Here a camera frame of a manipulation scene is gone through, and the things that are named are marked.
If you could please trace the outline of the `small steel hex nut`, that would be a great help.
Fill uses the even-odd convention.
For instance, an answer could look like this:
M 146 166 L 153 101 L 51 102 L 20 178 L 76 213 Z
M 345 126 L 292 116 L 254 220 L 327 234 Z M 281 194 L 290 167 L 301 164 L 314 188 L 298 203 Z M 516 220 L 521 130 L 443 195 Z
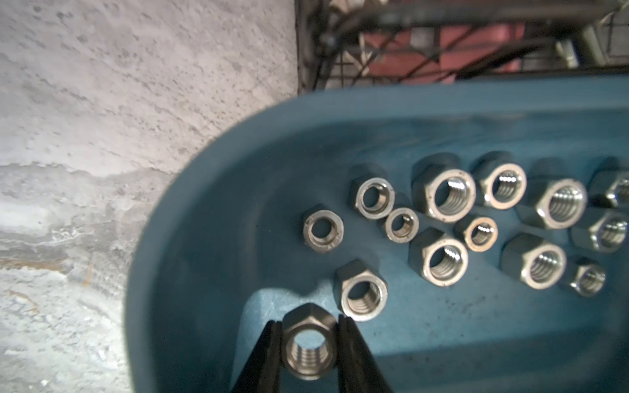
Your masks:
M 351 181 L 349 205 L 368 220 L 388 216 L 395 205 L 396 191 L 381 175 L 366 173 Z

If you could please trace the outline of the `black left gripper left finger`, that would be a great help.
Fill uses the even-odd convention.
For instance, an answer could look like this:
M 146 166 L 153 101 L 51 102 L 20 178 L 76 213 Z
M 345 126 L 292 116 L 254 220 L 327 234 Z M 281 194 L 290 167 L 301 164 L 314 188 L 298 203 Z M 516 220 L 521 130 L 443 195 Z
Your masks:
M 282 324 L 268 322 L 232 388 L 238 392 L 280 391 Z

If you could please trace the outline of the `large steel hex nut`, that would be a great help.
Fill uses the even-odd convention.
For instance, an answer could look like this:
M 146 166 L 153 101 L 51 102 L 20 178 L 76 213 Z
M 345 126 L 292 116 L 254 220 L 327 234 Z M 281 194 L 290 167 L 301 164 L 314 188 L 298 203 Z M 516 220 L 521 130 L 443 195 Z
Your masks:
M 450 287 L 460 281 L 469 265 L 463 242 L 439 229 L 427 229 L 410 243 L 409 266 L 437 287 Z

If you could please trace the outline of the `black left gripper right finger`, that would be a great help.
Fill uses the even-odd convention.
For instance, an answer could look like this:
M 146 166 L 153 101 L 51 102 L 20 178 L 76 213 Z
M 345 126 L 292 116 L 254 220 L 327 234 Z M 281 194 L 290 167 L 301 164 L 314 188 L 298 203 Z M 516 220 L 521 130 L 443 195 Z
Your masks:
M 338 317 L 337 374 L 340 392 L 392 392 L 354 319 Z

